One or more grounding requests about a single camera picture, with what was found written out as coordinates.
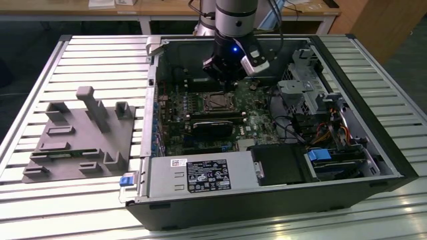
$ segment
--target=aluminum slotted table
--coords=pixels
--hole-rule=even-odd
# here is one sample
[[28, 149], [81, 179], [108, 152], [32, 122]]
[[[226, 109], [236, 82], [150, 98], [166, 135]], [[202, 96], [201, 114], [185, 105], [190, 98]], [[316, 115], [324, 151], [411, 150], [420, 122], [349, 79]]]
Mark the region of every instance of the aluminum slotted table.
[[[21, 183], [48, 103], [82, 108], [80, 86], [106, 107], [136, 106], [129, 171], [140, 164], [146, 36], [62, 36], [0, 146], [0, 239], [404, 239], [427, 232], [427, 117], [356, 39], [321, 36], [420, 178], [342, 210], [149, 232], [118, 201], [120, 177]], [[326, 72], [332, 90], [336, 86]]]

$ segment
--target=floor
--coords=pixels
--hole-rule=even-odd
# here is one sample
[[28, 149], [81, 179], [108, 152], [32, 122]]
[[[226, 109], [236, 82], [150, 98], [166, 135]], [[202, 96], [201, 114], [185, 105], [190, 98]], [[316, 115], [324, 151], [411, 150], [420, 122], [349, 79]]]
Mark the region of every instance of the floor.
[[[194, 23], [156, 23], [153, 32], [176, 27], [189, 33]], [[37, 80], [44, 64], [61, 35], [132, 35], [140, 34], [137, 22], [50, 22], [45, 29], [38, 22], [0, 22], [0, 86], [9, 69], [13, 80], [0, 87], [0, 141], [2, 140], [26, 95]], [[400, 49], [384, 65], [420, 108], [427, 110], [427, 17], [408, 36]]]

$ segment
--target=power supply label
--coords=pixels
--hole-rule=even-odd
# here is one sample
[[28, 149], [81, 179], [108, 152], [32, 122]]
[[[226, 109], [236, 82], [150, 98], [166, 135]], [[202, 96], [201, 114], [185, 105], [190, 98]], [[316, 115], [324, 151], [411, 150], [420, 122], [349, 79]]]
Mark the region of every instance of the power supply label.
[[192, 194], [232, 189], [226, 160], [186, 162], [186, 183]]

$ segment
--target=blue release tab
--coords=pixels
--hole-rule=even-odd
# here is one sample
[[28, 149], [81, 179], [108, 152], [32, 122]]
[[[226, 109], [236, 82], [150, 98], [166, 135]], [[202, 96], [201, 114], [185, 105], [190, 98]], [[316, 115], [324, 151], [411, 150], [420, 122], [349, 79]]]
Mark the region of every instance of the blue release tab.
[[120, 187], [133, 186], [133, 176], [122, 176], [120, 178]]
[[329, 160], [330, 154], [326, 149], [313, 149], [308, 152], [309, 161]]

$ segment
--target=blue drive latch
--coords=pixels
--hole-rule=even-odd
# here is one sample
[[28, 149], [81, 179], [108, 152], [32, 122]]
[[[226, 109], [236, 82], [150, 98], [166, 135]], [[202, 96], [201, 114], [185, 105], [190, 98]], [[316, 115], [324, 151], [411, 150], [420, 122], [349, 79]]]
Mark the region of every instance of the blue drive latch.
[[120, 177], [120, 187], [133, 186], [136, 183], [136, 174], [134, 172], [126, 172]]
[[330, 160], [330, 154], [326, 149], [313, 149], [308, 152], [309, 161]]

